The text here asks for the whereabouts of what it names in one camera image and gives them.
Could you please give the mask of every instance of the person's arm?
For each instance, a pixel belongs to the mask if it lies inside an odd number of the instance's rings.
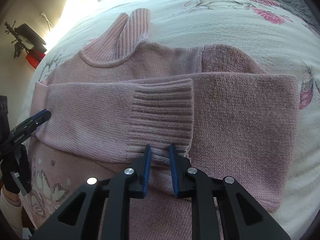
[[[21,201],[17,194],[7,191],[5,187],[1,190],[0,210],[16,235],[22,239]]]

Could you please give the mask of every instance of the bed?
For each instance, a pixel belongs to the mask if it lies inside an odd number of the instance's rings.
[[[302,0],[102,0],[42,60],[19,122],[29,116],[35,82],[100,36],[120,13],[136,8],[150,9],[154,41],[174,47],[232,45],[269,73],[297,77],[296,147],[280,208],[272,216],[292,240],[300,239],[320,209],[320,33]]]

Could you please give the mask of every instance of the pink sweater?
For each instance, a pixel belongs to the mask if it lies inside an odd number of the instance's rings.
[[[267,211],[279,207],[297,124],[295,77],[268,74],[226,45],[162,46],[148,40],[149,24],[147,9],[121,14],[36,84],[31,114],[52,112],[29,148],[34,186],[25,204],[37,226],[88,177],[128,167],[147,143],[150,191],[132,201],[131,239],[191,239],[190,201],[171,195],[171,143],[208,176],[235,177]]]

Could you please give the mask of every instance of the silver screw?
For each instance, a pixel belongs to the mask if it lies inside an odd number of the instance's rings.
[[[225,179],[224,179],[224,181],[226,182],[226,183],[229,183],[229,184],[232,184],[232,183],[234,183],[235,182],[235,179],[233,178],[233,177],[226,177]]]
[[[190,174],[196,174],[197,171],[198,171],[198,170],[197,170],[196,168],[193,168],[193,167],[191,167],[191,168],[188,169],[188,173],[190,173]]]
[[[134,173],[134,169],[132,169],[132,168],[127,168],[127,169],[124,170],[124,173],[127,174],[127,175],[131,175],[131,174]]]

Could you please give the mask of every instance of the pink flower print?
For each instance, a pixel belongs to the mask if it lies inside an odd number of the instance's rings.
[[[263,5],[268,5],[268,6],[278,6],[278,7],[280,6],[280,4],[274,0],[253,0],[253,1]]]
[[[262,16],[266,21],[271,22],[272,24],[281,25],[282,23],[285,23],[283,17],[276,15],[270,11],[265,11],[258,8],[252,8],[252,9],[256,14]]]

